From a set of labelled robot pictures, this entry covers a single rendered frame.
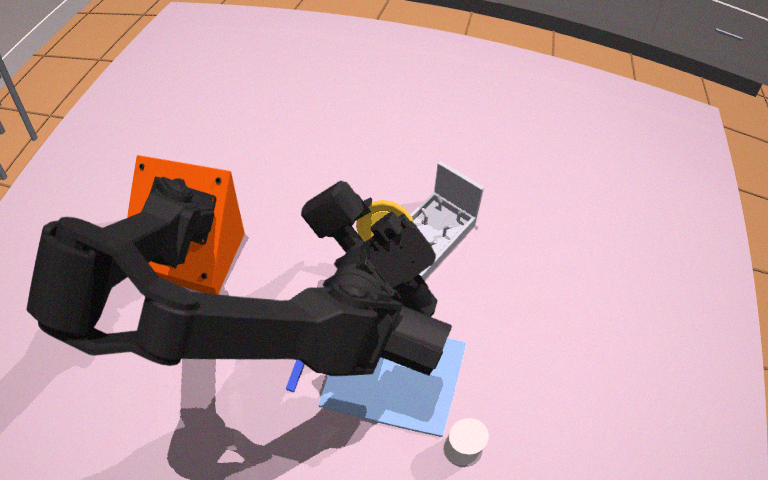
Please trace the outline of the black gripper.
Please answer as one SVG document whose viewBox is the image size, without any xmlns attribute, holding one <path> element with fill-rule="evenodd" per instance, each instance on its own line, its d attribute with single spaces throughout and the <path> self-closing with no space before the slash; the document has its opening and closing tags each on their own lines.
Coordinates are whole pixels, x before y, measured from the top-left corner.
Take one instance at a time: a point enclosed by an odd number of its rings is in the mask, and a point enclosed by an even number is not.
<svg viewBox="0 0 768 480">
<path fill-rule="evenodd" d="M 334 276 L 325 280 L 325 287 L 329 287 L 330 282 L 340 275 L 352 274 L 367 279 L 377 290 L 384 291 L 385 283 L 378 273 L 375 270 L 369 273 L 361 262 L 360 249 L 365 241 L 352 227 L 356 220 L 371 212 L 372 200 L 371 197 L 362 200 L 347 182 L 338 181 L 301 208 L 300 215 L 316 235 L 321 239 L 333 237 L 345 252 L 335 260 L 333 265 L 337 270 Z M 437 299 L 420 274 L 403 283 L 391 299 L 430 317 L 437 305 Z"/>
</svg>

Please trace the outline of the light blue placemat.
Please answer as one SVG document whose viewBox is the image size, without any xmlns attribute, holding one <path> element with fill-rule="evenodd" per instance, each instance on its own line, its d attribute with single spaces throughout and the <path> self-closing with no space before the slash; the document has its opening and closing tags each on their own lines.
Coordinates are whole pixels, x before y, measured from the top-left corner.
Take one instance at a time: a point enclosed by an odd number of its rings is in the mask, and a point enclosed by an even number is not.
<svg viewBox="0 0 768 480">
<path fill-rule="evenodd" d="M 447 338 L 430 376 L 383 358 L 373 374 L 328 375 L 318 407 L 442 437 L 465 345 Z"/>
</svg>

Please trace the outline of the grey dish rack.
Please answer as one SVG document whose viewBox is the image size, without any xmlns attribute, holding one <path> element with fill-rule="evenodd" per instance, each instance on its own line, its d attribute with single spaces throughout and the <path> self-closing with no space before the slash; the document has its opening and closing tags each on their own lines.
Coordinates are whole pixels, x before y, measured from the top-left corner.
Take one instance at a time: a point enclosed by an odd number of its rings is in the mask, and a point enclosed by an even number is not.
<svg viewBox="0 0 768 480">
<path fill-rule="evenodd" d="M 438 162 L 434 192 L 410 214 L 436 254 L 420 273 L 424 281 L 475 226 L 483 192 L 484 186 Z"/>
</svg>

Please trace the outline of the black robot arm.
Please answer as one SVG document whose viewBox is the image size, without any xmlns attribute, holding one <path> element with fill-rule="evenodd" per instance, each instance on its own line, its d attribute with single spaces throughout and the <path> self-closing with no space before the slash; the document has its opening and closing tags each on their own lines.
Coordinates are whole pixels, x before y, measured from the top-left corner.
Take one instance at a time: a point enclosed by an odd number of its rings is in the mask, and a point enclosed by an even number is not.
<svg viewBox="0 0 768 480">
<path fill-rule="evenodd" d="M 288 359 L 340 377 L 373 374 L 383 358 L 427 376 L 436 369 L 452 325 L 391 299 L 436 260 L 405 214 L 375 222 L 360 249 L 384 291 L 345 274 L 290 300 L 190 292 L 149 265 L 176 269 L 191 241 L 207 242 L 217 197 L 185 184 L 155 176 L 141 212 L 103 228 L 76 217 L 43 225 L 26 308 L 44 333 L 90 356 L 132 352 L 166 366 Z M 126 278 L 145 296 L 137 331 L 94 328 Z"/>
</svg>

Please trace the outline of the yellow plate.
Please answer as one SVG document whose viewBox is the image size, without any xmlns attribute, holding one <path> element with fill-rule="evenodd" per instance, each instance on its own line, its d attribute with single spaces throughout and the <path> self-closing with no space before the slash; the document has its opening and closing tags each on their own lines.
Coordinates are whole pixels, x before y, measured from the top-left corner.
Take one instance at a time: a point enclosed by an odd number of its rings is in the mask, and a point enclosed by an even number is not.
<svg viewBox="0 0 768 480">
<path fill-rule="evenodd" d="M 394 212 L 396 216 L 405 214 L 410 221 L 414 222 L 408 211 L 395 202 L 386 200 L 373 201 L 369 209 L 371 212 L 356 222 L 357 232 L 363 241 L 369 240 L 374 235 L 371 231 L 371 226 L 389 212 Z"/>
</svg>

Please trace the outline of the white cylinder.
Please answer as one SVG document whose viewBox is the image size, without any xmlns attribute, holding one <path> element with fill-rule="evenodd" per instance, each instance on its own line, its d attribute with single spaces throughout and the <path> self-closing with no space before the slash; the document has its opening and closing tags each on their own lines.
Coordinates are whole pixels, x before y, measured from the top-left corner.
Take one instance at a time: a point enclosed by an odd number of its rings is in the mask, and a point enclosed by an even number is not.
<svg viewBox="0 0 768 480">
<path fill-rule="evenodd" d="M 473 418 L 463 419 L 451 428 L 443 453 L 455 465 L 468 465 L 477 459 L 488 440 L 484 423 Z"/>
</svg>

